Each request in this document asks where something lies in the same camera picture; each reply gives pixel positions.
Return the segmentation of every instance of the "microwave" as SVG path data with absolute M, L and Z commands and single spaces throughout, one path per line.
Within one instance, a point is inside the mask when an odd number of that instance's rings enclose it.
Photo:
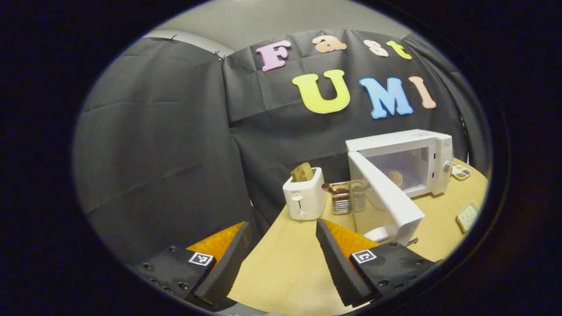
M 347 152 L 358 152 L 384 174 L 402 175 L 400 189 L 408 197 L 447 190 L 453 162 L 450 135 L 413 129 L 346 141 Z
M 379 243 L 407 245 L 425 217 L 411 198 L 447 190 L 452 137 L 414 129 L 351 139 L 346 146 L 356 231 Z M 400 180 L 391 180 L 391 173 Z

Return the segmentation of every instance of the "screw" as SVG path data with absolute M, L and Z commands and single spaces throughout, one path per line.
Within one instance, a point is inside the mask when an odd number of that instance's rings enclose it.
M 181 288 L 182 290 L 189 290 L 189 285 L 183 283 L 183 282 L 179 282 L 178 283 L 179 288 Z

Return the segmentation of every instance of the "small tray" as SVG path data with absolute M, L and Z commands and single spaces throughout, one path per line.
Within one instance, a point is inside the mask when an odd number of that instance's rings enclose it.
M 452 175 L 458 180 L 466 180 L 470 176 L 470 174 L 470 169 L 463 165 L 456 165 L 452 168 Z

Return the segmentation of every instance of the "toaster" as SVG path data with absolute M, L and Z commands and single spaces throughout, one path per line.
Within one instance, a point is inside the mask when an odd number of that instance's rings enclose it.
M 322 189 L 324 176 L 320 167 L 312 169 L 312 180 L 295 182 L 290 177 L 283 184 L 283 193 L 289 216 L 295 220 L 315 220 L 322 216 L 326 204 L 326 192 Z

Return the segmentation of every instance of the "microwave door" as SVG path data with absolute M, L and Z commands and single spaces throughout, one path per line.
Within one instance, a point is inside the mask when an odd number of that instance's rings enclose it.
M 365 203 L 372 206 L 353 213 L 357 232 L 377 241 L 394 240 L 406 245 L 425 217 L 423 212 L 361 153 L 350 152 L 348 159 L 352 182 L 366 184 Z

